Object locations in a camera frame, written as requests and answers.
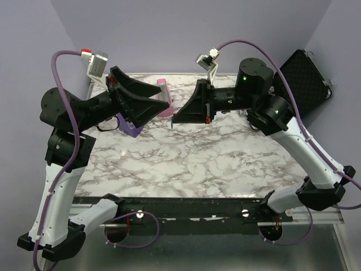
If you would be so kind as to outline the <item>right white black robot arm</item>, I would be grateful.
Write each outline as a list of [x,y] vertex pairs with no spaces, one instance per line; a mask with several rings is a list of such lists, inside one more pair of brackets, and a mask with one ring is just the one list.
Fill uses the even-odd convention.
[[233,88],[215,88],[201,79],[187,103],[172,117],[174,124],[209,124],[217,112],[246,110],[247,120],[265,136],[279,143],[306,172],[303,184],[272,191],[261,203],[259,214],[272,221],[286,209],[305,206],[322,211],[345,195],[347,178],[355,169],[334,161],[318,143],[301,130],[291,104],[269,93],[273,71],[257,58],[240,62]]

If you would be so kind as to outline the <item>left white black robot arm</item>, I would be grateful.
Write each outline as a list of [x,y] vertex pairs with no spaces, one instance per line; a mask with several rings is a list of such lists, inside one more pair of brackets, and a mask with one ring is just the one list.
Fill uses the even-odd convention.
[[52,262],[76,256],[94,229],[109,220],[121,222],[125,216],[125,201],[112,194],[82,214],[69,216],[95,144],[95,138],[85,131],[119,114],[138,128],[169,107],[156,99],[159,86],[133,79],[118,67],[112,67],[105,77],[105,87],[88,100],[52,88],[41,100],[40,119],[53,128],[45,156],[45,189],[33,227],[19,237],[17,245],[41,251],[42,257]]

